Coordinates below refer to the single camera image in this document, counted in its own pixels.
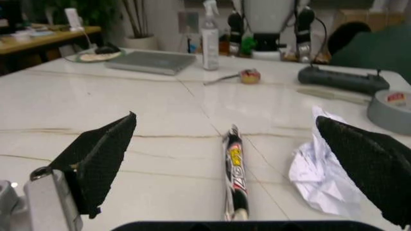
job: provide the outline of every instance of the duct tape roll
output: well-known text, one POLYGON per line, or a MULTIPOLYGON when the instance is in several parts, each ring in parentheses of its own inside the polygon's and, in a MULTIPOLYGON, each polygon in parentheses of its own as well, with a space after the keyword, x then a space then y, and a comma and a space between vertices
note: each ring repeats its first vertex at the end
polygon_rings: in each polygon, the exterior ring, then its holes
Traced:
POLYGON ((384 129, 411 135, 411 93, 378 91, 368 106, 367 115, 373 123, 384 129))

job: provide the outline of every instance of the table surface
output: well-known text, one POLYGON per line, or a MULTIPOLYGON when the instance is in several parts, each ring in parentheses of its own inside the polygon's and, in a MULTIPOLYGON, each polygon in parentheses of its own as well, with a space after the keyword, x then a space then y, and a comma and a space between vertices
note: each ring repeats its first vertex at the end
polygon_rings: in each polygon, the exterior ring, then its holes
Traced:
MULTIPOLYGON (((99 26, 86 26, 85 32, 87 34, 98 33, 101 32, 101 28, 99 26)), ((77 38, 80 36, 84 36, 84 33, 81 31, 55 31, 52 35, 34 37, 27 42, 18 42, 12 36, 5 36, 1 38, 3 44, 0 45, 0 55, 6 55, 17 51, 23 51, 54 42, 60 42, 64 40, 77 38)))
MULTIPOLYGON (((55 60, 0 77, 0 176, 22 195, 30 172, 47 165, 80 133, 133 111, 138 125, 112 188, 84 230, 108 230, 142 220, 222 220, 225 188, 221 135, 243 133, 251 220, 358 220, 400 230, 366 198, 361 216, 344 218, 310 208, 288 180, 292 151, 311 140, 312 106, 348 123, 384 132, 411 147, 407 136, 373 125, 366 107, 296 92, 303 64, 220 58, 204 71, 201 57, 177 76, 107 69, 55 60), (235 79, 203 81, 257 68, 258 85, 235 79)), ((328 69, 366 74, 372 70, 328 69)), ((411 90, 398 74, 382 72, 392 89, 411 90)), ((347 92, 334 90, 341 94, 347 92)))

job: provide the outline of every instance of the computer mouse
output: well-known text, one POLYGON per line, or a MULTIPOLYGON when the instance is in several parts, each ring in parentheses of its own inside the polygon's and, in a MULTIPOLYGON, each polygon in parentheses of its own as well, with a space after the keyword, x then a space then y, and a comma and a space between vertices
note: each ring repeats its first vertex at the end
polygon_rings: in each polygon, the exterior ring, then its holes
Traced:
POLYGON ((120 49, 112 44, 99 47, 94 51, 96 54, 112 54, 120 52, 120 49))

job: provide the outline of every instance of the paper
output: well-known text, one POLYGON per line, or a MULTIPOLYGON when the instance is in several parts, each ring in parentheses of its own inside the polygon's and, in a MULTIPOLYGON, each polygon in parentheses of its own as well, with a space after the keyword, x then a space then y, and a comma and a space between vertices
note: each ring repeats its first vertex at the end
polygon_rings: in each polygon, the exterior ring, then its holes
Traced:
POLYGON ((318 116, 346 123, 343 118, 313 107, 313 141, 294 151, 290 181, 308 204, 325 213, 357 217, 360 215, 362 192, 341 167, 326 141, 315 126, 318 116))

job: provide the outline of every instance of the laptop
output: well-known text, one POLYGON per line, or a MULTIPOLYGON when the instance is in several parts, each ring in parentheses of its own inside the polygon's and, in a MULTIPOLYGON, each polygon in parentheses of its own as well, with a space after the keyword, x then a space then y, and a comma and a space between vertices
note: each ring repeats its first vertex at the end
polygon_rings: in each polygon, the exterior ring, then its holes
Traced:
POLYGON ((112 59, 104 65, 108 68, 141 71, 164 75, 176 75, 196 60, 192 54, 134 51, 112 59))

